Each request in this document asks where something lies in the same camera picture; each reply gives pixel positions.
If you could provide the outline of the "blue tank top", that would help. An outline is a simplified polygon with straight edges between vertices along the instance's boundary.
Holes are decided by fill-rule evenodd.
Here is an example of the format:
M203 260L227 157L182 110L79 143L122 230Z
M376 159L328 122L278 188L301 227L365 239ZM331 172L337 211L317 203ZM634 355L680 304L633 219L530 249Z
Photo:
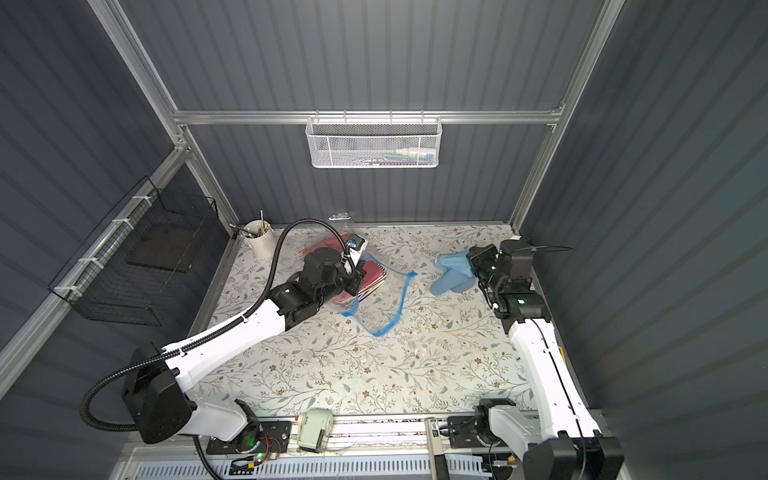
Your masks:
M434 266L441 271L441 276L430 286L430 292L434 296L448 292L461 294L475 286L477 278L471 269L468 254L469 251L464 250L440 255L435 260Z

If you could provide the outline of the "clear vacuum bag blue zip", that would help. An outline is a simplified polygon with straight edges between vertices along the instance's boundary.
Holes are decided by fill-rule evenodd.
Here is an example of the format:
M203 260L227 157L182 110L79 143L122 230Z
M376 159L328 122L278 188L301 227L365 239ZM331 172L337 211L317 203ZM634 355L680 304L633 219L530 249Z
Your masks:
M400 321L408 287L417 274L393 268L383 254L370 248L362 259L365 277L358 294L340 293L332 299L331 309L381 337Z

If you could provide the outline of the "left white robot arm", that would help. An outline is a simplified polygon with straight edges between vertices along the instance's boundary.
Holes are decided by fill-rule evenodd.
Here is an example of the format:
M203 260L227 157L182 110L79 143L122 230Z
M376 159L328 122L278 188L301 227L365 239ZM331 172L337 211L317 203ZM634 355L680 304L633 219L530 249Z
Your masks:
M206 375L254 345L316 315L341 293L355 295L365 276L366 241L349 237L353 270L341 252L320 247L304 258L301 271L246 310L204 333L163 347L170 359L127 375L122 397L142 440L156 444L174 435L214 437L238 452L252 452L263 437L260 422L242 400L216 400L195 388Z

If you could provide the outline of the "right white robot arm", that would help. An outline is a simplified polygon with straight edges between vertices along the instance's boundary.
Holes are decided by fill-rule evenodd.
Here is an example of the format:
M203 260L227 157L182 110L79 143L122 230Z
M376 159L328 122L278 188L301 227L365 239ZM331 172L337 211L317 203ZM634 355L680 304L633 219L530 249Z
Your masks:
M483 399L478 436L505 444L515 479L616 479L624 465L617 438L606 435L576 388L543 297L533 288L539 247L507 239L467 252L478 288L520 356L536 402L528 413L511 400Z

